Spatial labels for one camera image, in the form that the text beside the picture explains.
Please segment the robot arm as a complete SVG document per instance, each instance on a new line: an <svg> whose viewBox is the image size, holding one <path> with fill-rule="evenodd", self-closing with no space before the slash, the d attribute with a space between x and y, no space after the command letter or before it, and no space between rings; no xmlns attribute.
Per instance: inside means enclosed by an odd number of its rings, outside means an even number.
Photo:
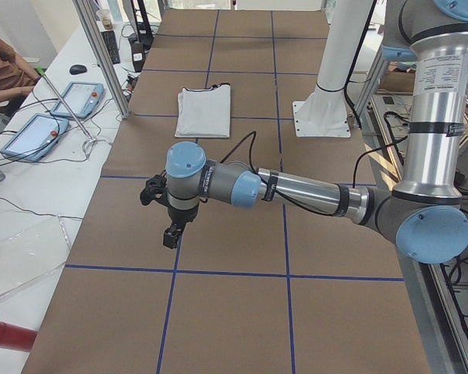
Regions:
<svg viewBox="0 0 468 374"><path fill-rule="evenodd" d="M390 1L383 57L416 64L407 148L391 191L320 182L251 163L213 161L193 142L172 145L164 171L149 179L143 205L165 206L174 249L199 206L216 199L250 208L281 199L325 217L345 217L421 263L443 263L468 246L468 218L454 185L468 85L468 1Z"/></svg>

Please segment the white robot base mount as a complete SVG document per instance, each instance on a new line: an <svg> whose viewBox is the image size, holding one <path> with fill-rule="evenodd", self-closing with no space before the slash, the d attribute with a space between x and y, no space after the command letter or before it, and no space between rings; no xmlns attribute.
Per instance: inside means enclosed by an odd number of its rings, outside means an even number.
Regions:
<svg viewBox="0 0 468 374"><path fill-rule="evenodd" d="M374 7L374 1L336 2L314 92L292 103L296 136L350 137L345 88Z"/></svg>

